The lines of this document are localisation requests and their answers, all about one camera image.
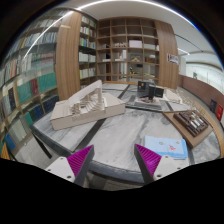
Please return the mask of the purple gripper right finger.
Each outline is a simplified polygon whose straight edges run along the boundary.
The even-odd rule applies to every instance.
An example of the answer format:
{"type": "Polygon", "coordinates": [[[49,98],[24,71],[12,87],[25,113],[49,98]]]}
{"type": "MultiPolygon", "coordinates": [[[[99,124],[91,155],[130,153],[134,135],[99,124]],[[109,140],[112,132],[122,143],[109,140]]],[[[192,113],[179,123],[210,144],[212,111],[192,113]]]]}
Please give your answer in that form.
{"type": "Polygon", "coordinates": [[[153,175],[161,160],[161,156],[138,144],[134,145],[134,155],[140,167],[144,183],[152,183],[154,181],[153,175]]]}

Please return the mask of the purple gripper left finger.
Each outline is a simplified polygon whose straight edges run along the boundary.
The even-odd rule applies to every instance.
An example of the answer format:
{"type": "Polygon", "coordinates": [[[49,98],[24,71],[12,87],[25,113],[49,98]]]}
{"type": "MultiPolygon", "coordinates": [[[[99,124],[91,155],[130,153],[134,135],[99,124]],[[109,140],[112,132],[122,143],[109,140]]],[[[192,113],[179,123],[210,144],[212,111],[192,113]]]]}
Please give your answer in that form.
{"type": "Polygon", "coordinates": [[[75,175],[74,183],[82,186],[94,157],[94,146],[90,145],[72,155],[67,160],[75,175]]]}

